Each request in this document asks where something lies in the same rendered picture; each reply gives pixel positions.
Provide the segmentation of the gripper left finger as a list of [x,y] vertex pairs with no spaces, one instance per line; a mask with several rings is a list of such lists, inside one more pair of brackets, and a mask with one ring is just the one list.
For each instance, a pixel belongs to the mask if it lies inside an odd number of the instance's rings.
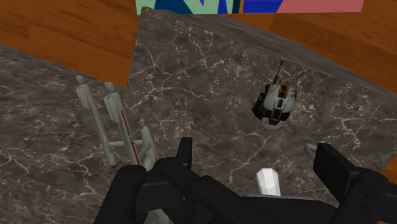
[[249,224],[242,197],[192,167],[192,137],[182,137],[175,157],[161,158],[152,170],[119,168],[94,224],[144,224],[162,210],[174,224]]

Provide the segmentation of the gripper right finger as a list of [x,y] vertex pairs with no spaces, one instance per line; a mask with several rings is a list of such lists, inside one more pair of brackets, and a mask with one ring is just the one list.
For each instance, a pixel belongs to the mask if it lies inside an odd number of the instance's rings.
[[339,202],[330,224],[397,224],[397,185],[319,143],[313,170]]

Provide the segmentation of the small white faceted block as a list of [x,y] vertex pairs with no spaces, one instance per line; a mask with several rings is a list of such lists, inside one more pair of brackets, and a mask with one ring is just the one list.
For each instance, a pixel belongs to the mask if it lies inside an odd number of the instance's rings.
[[259,170],[256,173],[256,180],[261,194],[281,195],[279,176],[272,168],[262,168]]

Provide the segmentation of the grey spaceship model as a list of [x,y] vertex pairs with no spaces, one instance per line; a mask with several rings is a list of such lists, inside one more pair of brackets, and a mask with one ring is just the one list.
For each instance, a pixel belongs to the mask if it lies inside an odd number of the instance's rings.
[[134,139],[134,132],[128,123],[120,95],[115,85],[108,81],[104,83],[107,91],[107,95],[104,97],[104,103],[111,121],[117,124],[119,128],[118,133],[122,138],[121,141],[112,142],[108,139],[86,78],[82,75],[77,75],[76,81],[78,82],[76,93],[81,105],[89,111],[94,121],[95,129],[99,136],[104,154],[108,160],[108,164],[112,167],[116,165],[115,154],[112,151],[112,147],[123,146],[127,151],[131,164],[141,165],[145,167],[146,170],[152,169],[155,162],[158,160],[158,151],[153,136],[149,128],[144,126],[140,129],[142,138],[138,140]]

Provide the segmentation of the grey black computer mouse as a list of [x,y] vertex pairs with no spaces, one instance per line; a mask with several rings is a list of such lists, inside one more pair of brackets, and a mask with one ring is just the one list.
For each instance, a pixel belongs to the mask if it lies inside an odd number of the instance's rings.
[[297,97],[297,91],[286,81],[279,81],[279,73],[283,61],[280,62],[274,80],[265,85],[251,111],[261,121],[261,126],[267,131],[277,131],[289,118]]

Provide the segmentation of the colourful patterned robot stand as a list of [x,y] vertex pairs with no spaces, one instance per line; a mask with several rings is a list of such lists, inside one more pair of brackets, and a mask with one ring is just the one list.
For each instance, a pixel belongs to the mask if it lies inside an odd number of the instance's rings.
[[364,0],[136,0],[143,7],[179,14],[349,13],[360,12]]

